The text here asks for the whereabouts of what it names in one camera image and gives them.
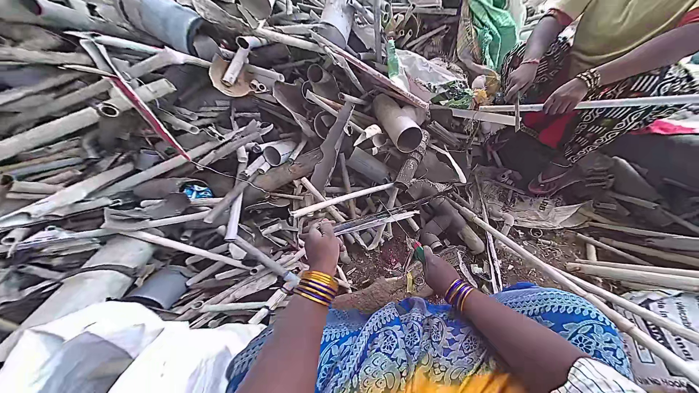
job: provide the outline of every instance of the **hand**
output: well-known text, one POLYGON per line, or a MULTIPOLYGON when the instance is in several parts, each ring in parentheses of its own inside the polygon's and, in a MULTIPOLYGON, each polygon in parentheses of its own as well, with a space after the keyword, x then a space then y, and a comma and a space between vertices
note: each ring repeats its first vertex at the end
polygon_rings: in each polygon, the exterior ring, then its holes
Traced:
POLYGON ((425 281, 436 294, 444 296, 454 280, 461 278, 461 276, 449 262, 434 255, 430 247, 425 245, 423 249, 425 251, 425 265, 427 270, 425 272, 425 281))
POLYGON ((544 102, 544 113, 557 115, 575 109, 575 106, 587 95, 587 85, 579 78, 573 78, 556 89, 544 102))
POLYGON ((513 102, 513 97, 517 97, 517 92, 525 92, 534 83, 537 68, 539 68, 539 64, 525 63, 510 73, 510 79, 505 90, 506 102, 513 102))
POLYGON ((329 220, 311 225, 305 241, 306 258, 310 270, 334 276, 340 249, 344 247, 343 242, 333 233, 333 225, 329 220))

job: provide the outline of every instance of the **sari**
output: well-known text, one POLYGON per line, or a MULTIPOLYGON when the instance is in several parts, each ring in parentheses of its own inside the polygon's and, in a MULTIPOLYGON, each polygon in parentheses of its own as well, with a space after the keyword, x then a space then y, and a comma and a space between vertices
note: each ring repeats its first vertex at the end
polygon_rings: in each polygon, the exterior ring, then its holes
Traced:
MULTIPOLYGON (((555 331, 593 359, 630 377, 618 332, 580 296, 518 283, 492 295, 555 331)), ((267 327, 226 370, 233 393, 273 331, 267 327)), ((485 338, 448 304, 412 297, 373 314, 331 309, 323 331, 316 392, 525 392, 485 338)))

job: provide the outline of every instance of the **blue plastic wrapper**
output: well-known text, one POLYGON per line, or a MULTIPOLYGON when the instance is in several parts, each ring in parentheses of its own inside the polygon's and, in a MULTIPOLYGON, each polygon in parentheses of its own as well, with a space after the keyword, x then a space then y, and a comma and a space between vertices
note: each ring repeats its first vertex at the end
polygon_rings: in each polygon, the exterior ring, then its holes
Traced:
POLYGON ((209 187, 202 187, 196 184, 186 185, 182 192, 190 199, 213 198, 214 194, 209 187))

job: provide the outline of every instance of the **sandal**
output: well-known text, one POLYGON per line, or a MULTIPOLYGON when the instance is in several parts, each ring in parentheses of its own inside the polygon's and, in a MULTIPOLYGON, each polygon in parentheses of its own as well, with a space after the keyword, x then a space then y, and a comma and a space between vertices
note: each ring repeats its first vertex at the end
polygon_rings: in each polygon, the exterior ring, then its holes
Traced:
MULTIPOLYGON (((555 166, 558 166, 558 167, 560 167, 560 168, 572 168, 572 164, 562 165, 562 164, 559 164, 559 163, 553 162, 553 161, 551 161, 551 164, 553 164, 553 165, 555 165, 555 166)), ((539 176, 536 177, 536 180, 539 182, 539 184, 546 184, 546 183, 554 182, 554 181, 556 181, 556 180, 558 180, 558 179, 563 178, 563 177, 564 177, 566 174, 568 174, 569 172, 570 172, 570 169, 568 169, 567 171, 565 171, 565 172, 563 172, 563 173, 561 173, 561 174, 559 174, 559 175, 557 175, 557 176, 554 176, 554 177, 552 177, 552 178, 544 179, 544 178, 542 177, 543 174, 544 174, 544 172, 541 171, 541 172, 539 172, 539 176)))
POLYGON ((571 184, 583 181, 583 178, 578 176, 573 170, 567 171, 555 178, 547 179, 545 182, 540 182, 540 178, 541 173, 537 178, 529 182, 529 192, 534 195, 551 196, 571 184))

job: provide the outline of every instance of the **woman's right hand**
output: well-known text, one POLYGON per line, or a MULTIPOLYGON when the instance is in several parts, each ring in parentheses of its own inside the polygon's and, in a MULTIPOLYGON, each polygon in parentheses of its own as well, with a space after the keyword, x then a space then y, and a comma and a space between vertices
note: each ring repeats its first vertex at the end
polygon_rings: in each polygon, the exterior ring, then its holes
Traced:
POLYGON ((425 281, 436 294, 444 296, 454 280, 461 278, 461 276, 449 262, 434 255, 430 247, 425 245, 423 250, 426 265, 425 281))
POLYGON ((525 63, 510 73, 510 79, 505 90, 506 102, 513 102, 512 98, 517 97, 517 92, 525 92, 534 83, 537 68, 539 68, 539 65, 536 63, 525 63))

